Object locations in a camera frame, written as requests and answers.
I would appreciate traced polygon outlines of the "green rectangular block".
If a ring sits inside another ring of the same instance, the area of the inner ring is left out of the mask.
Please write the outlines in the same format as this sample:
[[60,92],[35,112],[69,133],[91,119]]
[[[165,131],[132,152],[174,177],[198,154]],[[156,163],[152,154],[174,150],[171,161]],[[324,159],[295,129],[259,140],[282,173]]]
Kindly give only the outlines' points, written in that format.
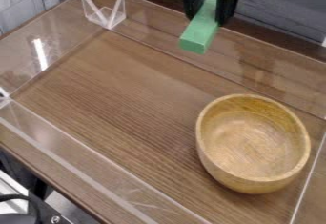
[[215,20],[216,6],[218,0],[203,0],[203,5],[179,37],[179,47],[184,51],[206,53],[219,30]]

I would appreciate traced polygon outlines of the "brown wooden bowl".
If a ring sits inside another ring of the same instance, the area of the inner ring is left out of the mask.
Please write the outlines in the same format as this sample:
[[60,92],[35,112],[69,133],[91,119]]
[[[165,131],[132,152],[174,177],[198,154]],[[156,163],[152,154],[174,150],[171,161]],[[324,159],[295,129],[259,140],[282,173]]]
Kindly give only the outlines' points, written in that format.
[[208,174],[247,194],[272,193],[302,173],[311,155],[307,128],[295,112],[275,100],[231,94],[200,111],[196,150]]

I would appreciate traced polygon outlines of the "clear acrylic front wall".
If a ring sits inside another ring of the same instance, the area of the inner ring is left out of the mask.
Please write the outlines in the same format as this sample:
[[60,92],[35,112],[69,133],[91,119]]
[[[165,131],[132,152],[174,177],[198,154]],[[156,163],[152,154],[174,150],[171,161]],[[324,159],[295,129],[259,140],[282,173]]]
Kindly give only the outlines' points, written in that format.
[[211,224],[11,98],[0,148],[107,224]]

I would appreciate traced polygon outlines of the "black metal table frame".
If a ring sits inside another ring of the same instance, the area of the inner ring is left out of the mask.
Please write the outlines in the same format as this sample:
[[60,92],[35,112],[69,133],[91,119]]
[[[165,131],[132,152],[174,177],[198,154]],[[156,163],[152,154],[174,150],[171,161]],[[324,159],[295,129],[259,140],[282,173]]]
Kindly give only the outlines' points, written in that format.
[[72,224],[68,219],[45,203],[52,193],[48,185],[32,174],[23,164],[5,152],[0,151],[0,170],[27,190],[29,198],[37,204],[41,224]]

